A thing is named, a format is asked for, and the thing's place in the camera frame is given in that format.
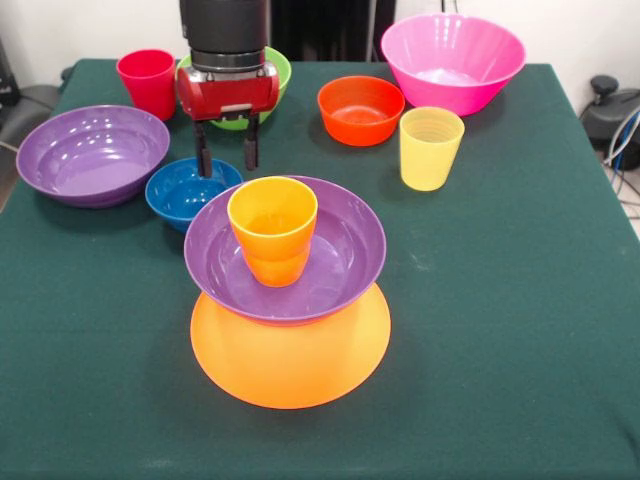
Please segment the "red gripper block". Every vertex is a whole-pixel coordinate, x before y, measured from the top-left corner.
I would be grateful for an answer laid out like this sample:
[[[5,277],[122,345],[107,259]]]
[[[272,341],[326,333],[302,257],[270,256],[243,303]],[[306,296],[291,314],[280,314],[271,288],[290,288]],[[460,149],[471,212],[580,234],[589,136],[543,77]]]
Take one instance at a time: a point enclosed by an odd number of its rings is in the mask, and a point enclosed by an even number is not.
[[[184,112],[193,122],[198,172],[212,176],[211,153],[203,121],[226,120],[234,115],[248,117],[244,140],[245,167],[259,164],[258,130],[261,112],[272,110],[279,96],[279,77],[271,62],[245,72],[205,72],[193,66],[177,69],[176,87]]]

